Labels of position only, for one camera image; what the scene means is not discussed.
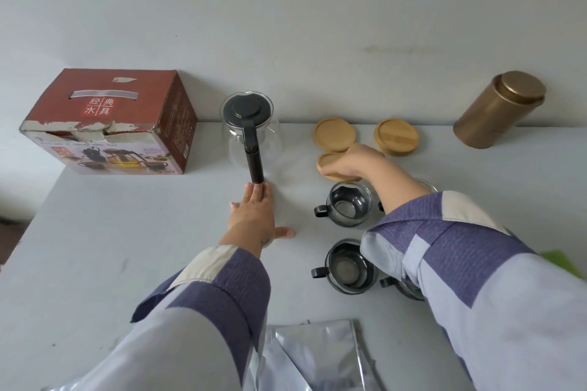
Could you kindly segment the person's right hand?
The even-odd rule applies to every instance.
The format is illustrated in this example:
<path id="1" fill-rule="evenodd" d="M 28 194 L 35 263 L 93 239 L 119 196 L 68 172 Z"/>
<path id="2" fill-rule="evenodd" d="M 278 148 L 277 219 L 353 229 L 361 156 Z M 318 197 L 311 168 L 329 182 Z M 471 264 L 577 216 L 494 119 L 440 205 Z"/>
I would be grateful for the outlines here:
<path id="1" fill-rule="evenodd" d="M 394 167 L 382 153 L 360 143 L 352 144 L 342 158 L 322 168 L 322 175 L 340 173 L 361 177 L 374 184 L 391 177 L 393 172 Z"/>

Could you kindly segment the person's left hand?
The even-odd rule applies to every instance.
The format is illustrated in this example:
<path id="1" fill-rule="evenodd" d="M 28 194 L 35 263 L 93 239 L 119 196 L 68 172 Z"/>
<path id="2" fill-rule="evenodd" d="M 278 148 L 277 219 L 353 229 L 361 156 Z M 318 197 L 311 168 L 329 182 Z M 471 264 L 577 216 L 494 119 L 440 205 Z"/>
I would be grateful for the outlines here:
<path id="1" fill-rule="evenodd" d="M 262 250 L 275 240 L 277 227 L 271 185 L 247 183 L 240 203 L 231 213 L 228 230 L 219 245 L 236 246 L 260 258 Z"/>

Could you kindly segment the round wooden coaster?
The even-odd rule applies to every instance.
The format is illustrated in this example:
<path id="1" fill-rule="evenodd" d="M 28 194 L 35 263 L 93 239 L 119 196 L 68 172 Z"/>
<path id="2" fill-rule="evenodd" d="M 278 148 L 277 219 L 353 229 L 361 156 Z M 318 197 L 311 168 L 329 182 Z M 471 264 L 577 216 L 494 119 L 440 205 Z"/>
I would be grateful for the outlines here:
<path id="1" fill-rule="evenodd" d="M 356 130 L 344 119 L 324 118 L 315 125 L 312 137 L 320 149 L 339 153 L 356 142 Z"/>
<path id="2" fill-rule="evenodd" d="M 410 155 L 420 143 L 418 131 L 411 124 L 394 118 L 378 123 L 373 139 L 382 153 L 395 157 Z"/>
<path id="3" fill-rule="evenodd" d="M 317 160 L 316 166 L 320 174 L 322 174 L 322 168 L 330 165 L 345 155 L 345 152 L 325 152 L 322 153 Z M 335 182 L 359 182 L 362 181 L 361 177 L 347 176 L 340 173 L 324 174 L 326 178 Z"/>

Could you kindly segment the person's left forearm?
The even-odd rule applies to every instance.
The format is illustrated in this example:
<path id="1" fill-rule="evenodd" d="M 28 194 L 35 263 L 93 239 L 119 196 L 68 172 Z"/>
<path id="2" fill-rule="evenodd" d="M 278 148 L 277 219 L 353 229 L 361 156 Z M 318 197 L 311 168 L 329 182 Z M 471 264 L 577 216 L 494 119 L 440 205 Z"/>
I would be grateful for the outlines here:
<path id="1" fill-rule="evenodd" d="M 105 359 L 49 391 L 242 391 L 270 293 L 250 251 L 206 248 L 143 299 L 134 327 Z"/>

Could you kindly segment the person's right forearm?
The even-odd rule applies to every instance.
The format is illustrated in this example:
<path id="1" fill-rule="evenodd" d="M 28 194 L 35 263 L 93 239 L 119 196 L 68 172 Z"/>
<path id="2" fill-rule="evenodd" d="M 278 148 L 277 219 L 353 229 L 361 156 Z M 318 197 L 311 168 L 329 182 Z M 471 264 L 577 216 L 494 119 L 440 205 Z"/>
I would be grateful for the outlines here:
<path id="1" fill-rule="evenodd" d="M 357 171 L 390 212 L 361 252 L 419 288 L 478 391 L 587 391 L 587 282 L 467 196 L 426 194 L 382 158 Z"/>

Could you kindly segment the silver foil bag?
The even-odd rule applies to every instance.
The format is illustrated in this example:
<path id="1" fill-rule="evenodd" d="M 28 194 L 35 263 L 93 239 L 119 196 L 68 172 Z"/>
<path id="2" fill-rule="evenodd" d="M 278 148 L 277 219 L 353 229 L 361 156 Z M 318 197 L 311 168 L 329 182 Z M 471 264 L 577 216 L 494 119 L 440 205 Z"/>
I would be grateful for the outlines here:
<path id="1" fill-rule="evenodd" d="M 352 320 L 266 325 L 243 391 L 384 391 Z"/>

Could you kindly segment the red cardboard box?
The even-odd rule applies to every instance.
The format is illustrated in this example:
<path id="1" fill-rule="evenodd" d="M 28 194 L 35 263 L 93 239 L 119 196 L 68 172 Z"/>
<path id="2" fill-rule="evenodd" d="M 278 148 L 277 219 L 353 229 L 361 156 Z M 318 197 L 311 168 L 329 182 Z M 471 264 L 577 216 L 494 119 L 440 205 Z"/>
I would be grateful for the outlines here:
<path id="1" fill-rule="evenodd" d="M 83 175 L 184 174 L 198 118 L 176 70 L 56 76 L 19 132 Z"/>

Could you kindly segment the gold metal tin canister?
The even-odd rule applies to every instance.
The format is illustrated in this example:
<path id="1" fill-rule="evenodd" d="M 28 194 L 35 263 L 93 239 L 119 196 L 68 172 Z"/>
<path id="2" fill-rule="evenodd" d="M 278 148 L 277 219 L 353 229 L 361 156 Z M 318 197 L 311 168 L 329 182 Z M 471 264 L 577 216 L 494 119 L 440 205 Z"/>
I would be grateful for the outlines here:
<path id="1" fill-rule="evenodd" d="M 541 106 L 546 93 L 544 83 L 526 72 L 498 74 L 453 124 L 454 135 L 471 148 L 490 148 Z"/>

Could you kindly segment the green flat object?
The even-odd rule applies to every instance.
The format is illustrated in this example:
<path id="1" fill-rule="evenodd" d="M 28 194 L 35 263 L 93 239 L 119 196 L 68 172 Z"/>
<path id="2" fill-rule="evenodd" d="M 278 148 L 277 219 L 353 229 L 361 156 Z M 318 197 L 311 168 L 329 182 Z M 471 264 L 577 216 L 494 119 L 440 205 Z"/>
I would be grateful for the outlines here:
<path id="1" fill-rule="evenodd" d="M 562 250 L 548 250 L 540 252 L 539 255 L 548 262 L 558 266 L 561 269 L 568 271 L 570 274 L 585 280 L 584 275 L 571 262 L 570 258 Z"/>

